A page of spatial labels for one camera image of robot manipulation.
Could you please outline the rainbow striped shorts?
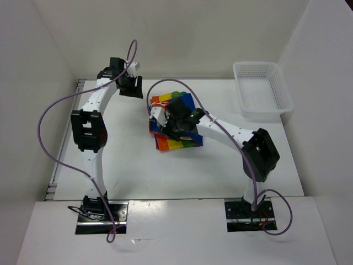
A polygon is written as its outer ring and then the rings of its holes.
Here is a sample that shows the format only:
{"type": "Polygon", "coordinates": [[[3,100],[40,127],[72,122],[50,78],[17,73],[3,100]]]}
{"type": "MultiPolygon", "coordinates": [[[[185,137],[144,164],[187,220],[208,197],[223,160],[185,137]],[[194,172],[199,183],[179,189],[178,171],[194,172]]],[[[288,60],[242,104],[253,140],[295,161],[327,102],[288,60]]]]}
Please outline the rainbow striped shorts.
{"type": "MultiPolygon", "coordinates": [[[[191,110],[195,110],[194,100],[190,93],[186,92],[171,92],[164,95],[153,96],[150,100],[149,108],[152,109],[153,105],[161,103],[166,105],[172,99],[181,97],[183,102],[191,110]]],[[[182,132],[179,140],[174,140],[167,135],[159,132],[159,125],[155,120],[149,120],[149,132],[154,135],[156,142],[156,149],[160,152],[170,151],[175,149],[200,147],[203,145],[203,137],[193,132],[182,132]]]]}

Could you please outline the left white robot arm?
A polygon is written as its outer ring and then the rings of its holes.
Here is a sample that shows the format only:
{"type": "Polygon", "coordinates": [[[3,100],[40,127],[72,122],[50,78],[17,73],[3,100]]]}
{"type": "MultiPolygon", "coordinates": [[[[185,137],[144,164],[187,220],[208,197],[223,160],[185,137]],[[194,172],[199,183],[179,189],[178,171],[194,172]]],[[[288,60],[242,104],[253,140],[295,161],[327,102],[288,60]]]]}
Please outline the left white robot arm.
{"type": "Polygon", "coordinates": [[[86,103],[71,112],[74,143],[84,161],[87,191],[79,213],[99,221],[110,219],[110,207],[103,178],[103,149],[108,141],[103,114],[112,96],[143,98],[142,76],[137,74],[139,63],[118,57],[110,59],[109,66],[97,75],[97,82],[86,103]]]}

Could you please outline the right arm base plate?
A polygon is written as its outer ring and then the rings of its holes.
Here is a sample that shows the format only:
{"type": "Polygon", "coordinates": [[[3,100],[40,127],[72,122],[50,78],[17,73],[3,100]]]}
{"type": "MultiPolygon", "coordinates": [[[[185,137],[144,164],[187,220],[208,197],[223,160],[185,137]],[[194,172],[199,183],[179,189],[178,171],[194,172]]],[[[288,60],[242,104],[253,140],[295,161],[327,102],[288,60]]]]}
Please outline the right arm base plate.
{"type": "Polygon", "coordinates": [[[228,232],[276,231],[275,214],[270,200],[264,200],[256,211],[240,199],[225,200],[224,208],[228,232]]]}

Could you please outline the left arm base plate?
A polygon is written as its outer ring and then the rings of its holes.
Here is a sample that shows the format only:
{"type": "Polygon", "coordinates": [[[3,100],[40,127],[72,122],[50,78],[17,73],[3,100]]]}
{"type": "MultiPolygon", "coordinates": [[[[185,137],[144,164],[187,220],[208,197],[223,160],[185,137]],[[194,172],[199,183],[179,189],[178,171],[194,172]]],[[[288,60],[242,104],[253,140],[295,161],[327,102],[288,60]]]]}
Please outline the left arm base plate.
{"type": "MultiPolygon", "coordinates": [[[[83,207],[69,206],[78,213],[76,224],[76,235],[103,235],[113,229],[113,222],[108,213],[83,211],[83,207]]],[[[109,208],[114,218],[116,235],[126,234],[127,216],[129,209],[128,201],[109,201],[109,208]]]]}

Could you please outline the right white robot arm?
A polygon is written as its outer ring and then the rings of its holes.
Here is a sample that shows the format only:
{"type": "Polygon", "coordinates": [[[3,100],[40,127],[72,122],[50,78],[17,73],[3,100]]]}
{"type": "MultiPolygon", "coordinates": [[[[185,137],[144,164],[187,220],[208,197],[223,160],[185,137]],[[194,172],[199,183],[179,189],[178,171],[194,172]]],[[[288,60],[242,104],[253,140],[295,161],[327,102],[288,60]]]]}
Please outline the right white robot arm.
{"type": "Polygon", "coordinates": [[[242,197],[242,211],[248,217],[254,217],[261,211],[264,183],[280,159],[268,131],[263,128],[257,131],[242,129],[217,119],[204,108],[191,110],[181,98],[152,104],[149,117],[157,122],[162,134],[174,140],[186,132],[196,133],[238,151],[243,171],[250,179],[242,197]]]}

